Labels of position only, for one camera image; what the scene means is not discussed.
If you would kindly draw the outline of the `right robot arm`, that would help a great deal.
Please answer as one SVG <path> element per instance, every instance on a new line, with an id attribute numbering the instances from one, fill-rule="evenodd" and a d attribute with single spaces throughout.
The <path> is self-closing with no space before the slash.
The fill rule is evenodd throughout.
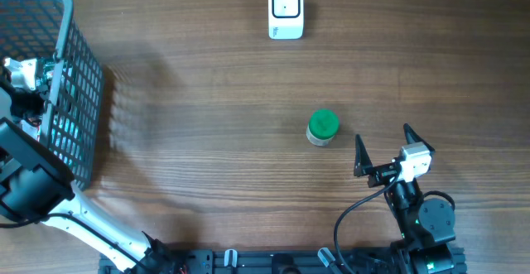
<path id="1" fill-rule="evenodd" d="M 360 135 L 355 136 L 354 175 L 381 187 L 402 238 L 389 246 L 396 273 L 442 273 L 455 268 L 449 242 L 455 240 L 455 201 L 447 194 L 421 191 L 417 179 L 431 170 L 436 153 L 410 125 L 403 125 L 406 144 L 391 162 L 372 163 Z"/>

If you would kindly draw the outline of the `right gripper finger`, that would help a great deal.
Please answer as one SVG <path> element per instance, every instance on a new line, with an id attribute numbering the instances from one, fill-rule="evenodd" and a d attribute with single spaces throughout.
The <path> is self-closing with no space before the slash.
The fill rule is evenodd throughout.
<path id="1" fill-rule="evenodd" d="M 373 170 L 373 164 L 370 160 L 363 139 L 359 134 L 355 135 L 355 158 L 354 158 L 354 175 L 361 177 L 370 175 Z"/>
<path id="2" fill-rule="evenodd" d="M 426 142 L 422 137 L 420 137 L 408 123 L 405 123 L 403 125 L 403 131 L 404 131 L 405 139 L 408 144 L 422 142 L 431 154 L 435 153 L 435 149 L 428 142 Z"/>

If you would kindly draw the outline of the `large green white packet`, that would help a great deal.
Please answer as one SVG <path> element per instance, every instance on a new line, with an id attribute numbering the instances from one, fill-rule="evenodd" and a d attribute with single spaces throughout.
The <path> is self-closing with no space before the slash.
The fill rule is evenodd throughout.
<path id="1" fill-rule="evenodd" d="M 51 58 L 40 58 L 36 72 L 36 94 L 42 105 L 35 116 L 34 123 L 39 128 L 39 141 L 43 145 L 54 142 L 55 135 L 65 125 L 65 114 L 71 108 L 63 93 L 67 85 L 65 74 L 70 67 L 64 63 L 55 63 Z"/>

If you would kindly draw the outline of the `green lid jar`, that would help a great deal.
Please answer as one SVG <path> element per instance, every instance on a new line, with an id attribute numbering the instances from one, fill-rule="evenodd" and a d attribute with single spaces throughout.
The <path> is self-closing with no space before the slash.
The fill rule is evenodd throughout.
<path id="1" fill-rule="evenodd" d="M 329 109 L 316 110 L 308 122 L 306 137 L 318 147 L 327 146 L 340 128 L 339 117 Z"/>

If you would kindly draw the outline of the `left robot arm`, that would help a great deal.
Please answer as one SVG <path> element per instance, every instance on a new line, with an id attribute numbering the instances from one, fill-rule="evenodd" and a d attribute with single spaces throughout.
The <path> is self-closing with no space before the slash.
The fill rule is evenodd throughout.
<path id="1" fill-rule="evenodd" d="M 1 215 L 4 228 L 44 224 L 78 238 L 123 273 L 173 273 L 160 241 L 111 217 L 80 190 L 68 166 L 12 120 L 17 91 L 1 86 Z"/>

